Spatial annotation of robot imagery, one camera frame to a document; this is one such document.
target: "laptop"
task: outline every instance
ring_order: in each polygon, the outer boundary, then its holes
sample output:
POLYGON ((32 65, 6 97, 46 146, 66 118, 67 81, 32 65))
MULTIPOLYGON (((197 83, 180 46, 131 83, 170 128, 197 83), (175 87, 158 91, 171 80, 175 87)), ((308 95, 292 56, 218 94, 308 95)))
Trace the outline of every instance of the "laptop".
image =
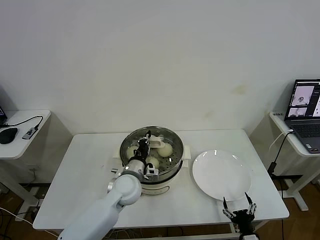
POLYGON ((320 79, 295 81, 284 122, 309 153, 320 153, 320 79))
POLYGON ((7 116, 0 106, 0 125, 7 121, 7 116))

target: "laptop keyboard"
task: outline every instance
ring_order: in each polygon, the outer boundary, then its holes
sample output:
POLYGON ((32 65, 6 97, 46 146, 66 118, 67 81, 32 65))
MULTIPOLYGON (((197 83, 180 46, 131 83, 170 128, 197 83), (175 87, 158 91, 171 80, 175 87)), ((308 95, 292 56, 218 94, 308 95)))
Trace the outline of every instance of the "laptop keyboard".
POLYGON ((301 138, 320 137, 320 124, 299 124, 291 126, 301 138))

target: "cable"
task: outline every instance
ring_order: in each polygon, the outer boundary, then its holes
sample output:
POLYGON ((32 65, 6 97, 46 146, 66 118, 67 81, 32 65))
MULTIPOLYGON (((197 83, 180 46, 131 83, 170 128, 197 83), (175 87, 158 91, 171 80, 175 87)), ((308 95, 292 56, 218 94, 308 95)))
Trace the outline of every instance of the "cable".
POLYGON ((124 232, 128 236, 128 239, 130 239, 131 237, 130 237, 129 233, 127 232, 127 230, 124 230, 124 232))
POLYGON ((32 172, 33 172, 33 180, 31 182, 27 183, 26 185, 21 186, 21 187, 26 188, 36 180, 36 170, 33 168, 32 172))
POLYGON ((292 134, 292 133, 294 133, 294 131, 290 131, 290 132, 288 132, 288 133, 284 136, 284 138, 283 138, 283 140, 282 140, 282 143, 281 143, 281 145, 280 145, 279 151, 278 151, 278 153, 276 154, 276 157, 275 157, 274 161, 271 162, 271 164, 270 164, 270 166, 269 166, 269 168, 268 168, 268 170, 267 170, 269 176, 273 176, 274 171, 275 171, 275 168, 276 168, 276 166, 277 166, 276 161, 277 161, 277 159, 278 159, 278 157, 279 157, 279 154, 280 154, 280 151, 281 151, 281 149, 282 149, 282 146, 284 145, 287 136, 288 136, 289 134, 292 134))
POLYGON ((114 233, 114 229, 112 229, 112 230, 110 230, 105 236, 104 236, 104 238, 103 239, 112 239, 111 238, 111 235, 114 233))
POLYGON ((287 132, 293 132, 293 130, 292 130, 292 129, 289 129, 289 130, 286 130, 286 131, 283 131, 282 133, 280 133, 280 135, 279 135, 279 136, 273 141, 273 143, 271 143, 271 145, 269 146, 268 154, 269 154, 269 152, 270 152, 270 150, 271 150, 272 145, 275 144, 275 142, 276 142, 284 133, 287 133, 287 132))
POLYGON ((30 120, 32 120, 32 119, 35 119, 35 118, 41 118, 40 122, 39 122, 37 125, 35 125, 35 127, 34 127, 35 129, 38 129, 40 123, 41 123, 42 120, 44 119, 43 116, 33 116, 33 117, 31 117, 31 118, 29 118, 29 119, 27 119, 27 120, 24 120, 24 121, 19 122, 19 123, 16 123, 16 124, 7 124, 7 123, 5 123, 5 124, 0 124, 0 128, 18 126, 18 125, 20 125, 20 124, 24 124, 24 123, 26 123, 26 122, 28 122, 28 121, 30 121, 30 120))
POLYGON ((284 145, 287 136, 288 136, 289 134, 292 134, 292 133, 293 133, 293 131, 288 132, 288 133, 284 136, 284 139, 283 139, 283 141, 282 141, 282 143, 281 143, 281 145, 280 145, 279 151, 278 151, 278 153, 276 154, 276 157, 275 157, 275 159, 274 159, 274 161, 273 161, 274 163, 276 163, 276 161, 277 161, 277 159, 278 159, 278 157, 279 157, 281 148, 282 148, 282 146, 284 145))
MULTIPOLYGON (((18 218, 18 219, 20 219, 20 220, 22 220, 22 221, 27 222, 27 223, 30 224, 31 226, 33 225, 31 222, 29 222, 29 221, 27 221, 27 220, 25 220, 25 219, 23 219, 23 218, 21 218, 21 217, 18 217, 17 215, 13 214, 12 212, 8 211, 7 209, 4 209, 4 208, 0 207, 0 210, 6 211, 7 213, 11 214, 12 216, 14 216, 14 217, 16 217, 16 218, 18 218)), ((46 230, 45 230, 45 232, 47 232, 48 234, 51 234, 51 235, 53 235, 53 236, 55 236, 55 237, 58 237, 58 235, 55 235, 55 234, 53 234, 52 232, 49 232, 49 231, 46 231, 46 230)))
MULTIPOLYGON (((21 206, 22 206, 23 203, 24 203, 24 202, 22 201, 22 202, 19 204, 19 206, 14 210, 14 213, 16 213, 16 212, 18 211, 18 209, 21 208, 21 206)), ((4 236, 7 236, 7 230, 9 229, 9 225, 10 225, 11 219, 12 219, 12 215, 10 216, 9 221, 8 221, 8 223, 7 223, 6 226, 5 226, 4 234, 3 234, 4 236)))
MULTIPOLYGON (((280 188, 281 188, 281 198, 283 201, 284 200, 284 190, 282 188, 281 180, 279 180, 279 182, 280 182, 280 188)), ((282 228, 282 240, 285 240, 284 220, 283 219, 281 219, 281 228, 282 228)))
POLYGON ((136 237, 135 237, 135 235, 138 237, 138 239, 140 238, 139 234, 138 234, 138 233, 136 233, 133 229, 128 228, 127 230, 129 230, 130 232, 132 232, 132 234, 133 234, 133 238, 134 238, 134 239, 136 238, 136 237))
POLYGON ((1 228, 2 228, 2 225, 4 224, 4 216, 5 216, 1 209, 0 209, 0 214, 1 214, 0 229, 1 229, 1 228))
POLYGON ((183 236, 183 235, 185 235, 184 234, 184 230, 183 230, 183 228, 181 227, 181 226, 178 226, 179 228, 180 228, 180 230, 181 230, 181 236, 183 236))
POLYGON ((12 238, 9 237, 9 236, 3 235, 3 234, 0 234, 0 236, 3 237, 4 240, 5 240, 5 239, 10 239, 10 240, 12 240, 12 238))

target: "white plate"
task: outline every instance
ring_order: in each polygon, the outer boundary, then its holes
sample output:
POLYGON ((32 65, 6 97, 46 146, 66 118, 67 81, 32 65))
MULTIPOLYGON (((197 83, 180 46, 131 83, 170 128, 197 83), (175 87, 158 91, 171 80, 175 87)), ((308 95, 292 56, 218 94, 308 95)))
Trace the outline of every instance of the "white plate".
POLYGON ((250 169, 228 151, 201 153, 193 162, 192 173, 199 188, 214 199, 238 200, 251 188, 250 169))

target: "laptop screen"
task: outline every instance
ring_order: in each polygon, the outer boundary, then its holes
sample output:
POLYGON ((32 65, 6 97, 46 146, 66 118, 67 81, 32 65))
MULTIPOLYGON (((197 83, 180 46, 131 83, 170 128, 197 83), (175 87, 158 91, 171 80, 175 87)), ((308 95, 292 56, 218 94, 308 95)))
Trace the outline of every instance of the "laptop screen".
POLYGON ((7 116, 0 106, 0 124, 3 124, 6 120, 7 120, 7 116))
POLYGON ((286 119, 320 119, 320 79, 296 80, 286 119))

